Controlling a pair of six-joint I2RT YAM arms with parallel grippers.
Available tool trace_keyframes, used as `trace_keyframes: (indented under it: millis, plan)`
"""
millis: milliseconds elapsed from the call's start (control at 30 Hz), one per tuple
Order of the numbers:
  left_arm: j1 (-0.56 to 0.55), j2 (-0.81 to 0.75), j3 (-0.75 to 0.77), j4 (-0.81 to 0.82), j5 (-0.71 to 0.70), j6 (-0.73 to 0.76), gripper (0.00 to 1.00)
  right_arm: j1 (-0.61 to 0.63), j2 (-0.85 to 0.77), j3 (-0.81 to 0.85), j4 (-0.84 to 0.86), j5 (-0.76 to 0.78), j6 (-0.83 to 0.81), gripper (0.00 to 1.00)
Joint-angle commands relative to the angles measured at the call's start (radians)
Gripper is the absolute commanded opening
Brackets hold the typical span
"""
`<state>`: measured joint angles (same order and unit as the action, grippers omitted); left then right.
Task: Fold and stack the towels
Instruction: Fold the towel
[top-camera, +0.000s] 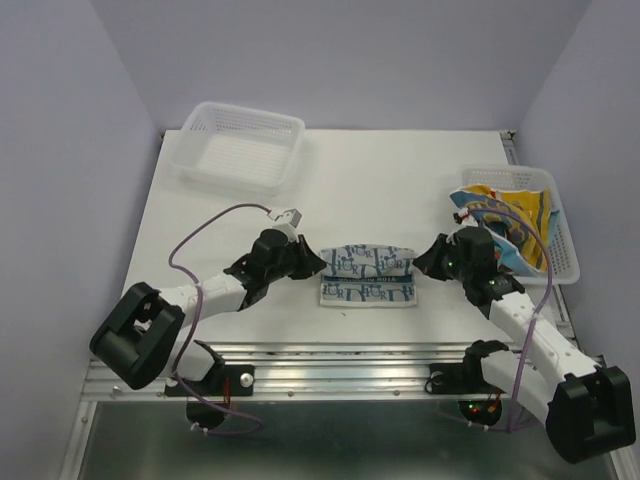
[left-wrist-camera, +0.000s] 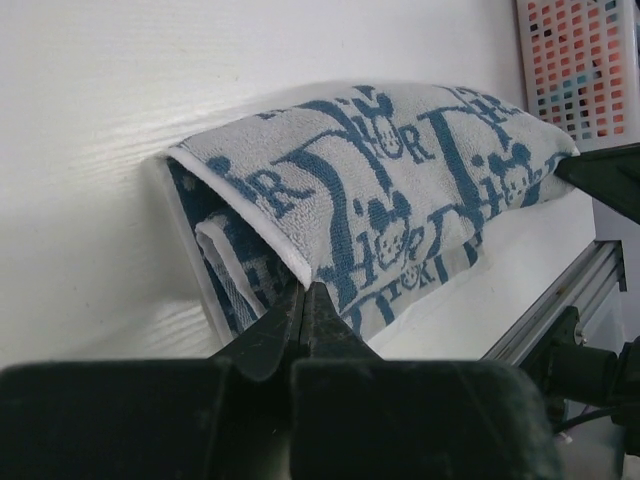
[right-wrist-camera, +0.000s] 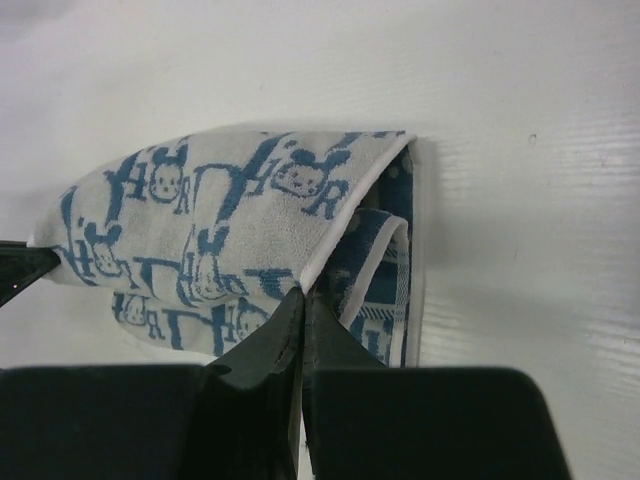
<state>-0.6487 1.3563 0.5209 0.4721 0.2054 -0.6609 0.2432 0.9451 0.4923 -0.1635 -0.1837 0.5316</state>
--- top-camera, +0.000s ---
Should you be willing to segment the blue white patterned towel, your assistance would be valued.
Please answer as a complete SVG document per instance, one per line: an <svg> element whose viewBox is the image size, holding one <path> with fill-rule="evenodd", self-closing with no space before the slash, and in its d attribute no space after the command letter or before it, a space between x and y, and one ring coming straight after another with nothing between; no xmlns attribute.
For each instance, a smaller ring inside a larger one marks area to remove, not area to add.
<svg viewBox="0 0 640 480"><path fill-rule="evenodd" d="M348 244L319 252L326 262L320 272L324 307L407 308L418 303L410 248Z"/></svg>

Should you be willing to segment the yellow tiger towel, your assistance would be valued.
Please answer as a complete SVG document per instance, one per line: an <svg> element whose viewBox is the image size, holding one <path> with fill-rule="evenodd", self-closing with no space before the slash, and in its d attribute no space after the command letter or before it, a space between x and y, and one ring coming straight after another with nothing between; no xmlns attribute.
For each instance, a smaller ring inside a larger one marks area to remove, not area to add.
<svg viewBox="0 0 640 480"><path fill-rule="evenodd" d="M547 272L543 251L555 238L558 217L548 189L505 191L476 184L451 192L450 199L491 231L500 268L526 277Z"/></svg>

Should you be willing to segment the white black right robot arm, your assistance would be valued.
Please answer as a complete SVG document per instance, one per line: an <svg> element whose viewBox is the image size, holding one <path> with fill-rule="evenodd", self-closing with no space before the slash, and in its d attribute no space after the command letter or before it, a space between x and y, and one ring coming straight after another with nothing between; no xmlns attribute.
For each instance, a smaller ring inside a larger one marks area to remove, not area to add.
<svg viewBox="0 0 640 480"><path fill-rule="evenodd" d="M521 349L477 340L454 364L432 363L425 385L436 395L499 390L534 416L555 451L575 464L636 440L631 383L569 342L533 304L524 286L498 267L493 239L481 227L439 235L414 266L457 281L466 299Z"/></svg>

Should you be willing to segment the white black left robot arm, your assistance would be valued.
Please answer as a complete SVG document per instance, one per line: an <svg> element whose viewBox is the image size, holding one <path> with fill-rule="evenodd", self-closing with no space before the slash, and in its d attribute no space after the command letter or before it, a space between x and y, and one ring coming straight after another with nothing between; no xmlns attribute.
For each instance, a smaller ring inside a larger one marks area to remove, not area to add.
<svg viewBox="0 0 640 480"><path fill-rule="evenodd" d="M133 390L171 376L199 393L213 393L222 384L221 357L192 334L180 341L180 332L253 306L275 281L305 280L325 267L294 229L266 229L249 253L207 280L168 289L145 282L131 286L94 333L89 349Z"/></svg>

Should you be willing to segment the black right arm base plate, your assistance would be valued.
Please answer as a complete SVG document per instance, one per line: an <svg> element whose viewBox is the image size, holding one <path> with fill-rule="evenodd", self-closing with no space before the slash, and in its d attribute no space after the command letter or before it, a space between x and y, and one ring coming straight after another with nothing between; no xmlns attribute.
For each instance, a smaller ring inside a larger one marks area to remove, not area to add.
<svg viewBox="0 0 640 480"><path fill-rule="evenodd" d="M462 363L431 363L424 390L433 395L488 395L499 391L481 373L467 369Z"/></svg>

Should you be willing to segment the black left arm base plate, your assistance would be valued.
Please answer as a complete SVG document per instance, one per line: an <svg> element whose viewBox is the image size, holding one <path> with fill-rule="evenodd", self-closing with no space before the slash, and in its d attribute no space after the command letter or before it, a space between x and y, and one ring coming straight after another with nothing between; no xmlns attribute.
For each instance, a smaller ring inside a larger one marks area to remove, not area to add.
<svg viewBox="0 0 640 480"><path fill-rule="evenodd" d="M225 364L214 366L200 381L185 383L205 397L250 397L253 395L255 367L251 364Z"/></svg>

